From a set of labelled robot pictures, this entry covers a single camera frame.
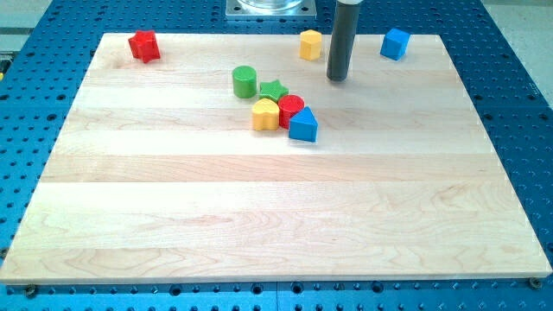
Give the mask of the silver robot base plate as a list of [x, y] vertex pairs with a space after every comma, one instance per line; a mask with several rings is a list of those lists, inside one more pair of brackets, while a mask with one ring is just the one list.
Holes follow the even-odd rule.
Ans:
[[315, 0], [226, 0], [225, 15], [231, 20], [315, 18]]

